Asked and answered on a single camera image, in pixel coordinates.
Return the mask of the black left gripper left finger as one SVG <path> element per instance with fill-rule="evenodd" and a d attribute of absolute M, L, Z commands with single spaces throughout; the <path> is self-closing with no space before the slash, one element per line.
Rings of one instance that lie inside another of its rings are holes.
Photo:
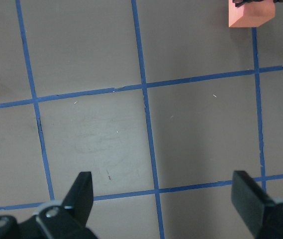
<path fill-rule="evenodd" d="M 63 200 L 40 204 L 29 219 L 0 215 L 0 239 L 95 239 L 86 227 L 93 202 L 92 174 L 80 172 Z"/>

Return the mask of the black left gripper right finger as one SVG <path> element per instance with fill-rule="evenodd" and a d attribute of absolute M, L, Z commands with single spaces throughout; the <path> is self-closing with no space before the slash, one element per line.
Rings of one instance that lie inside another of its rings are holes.
<path fill-rule="evenodd" d="M 255 239 L 283 239 L 283 200 L 271 198 L 246 171 L 233 172 L 231 202 Z"/>

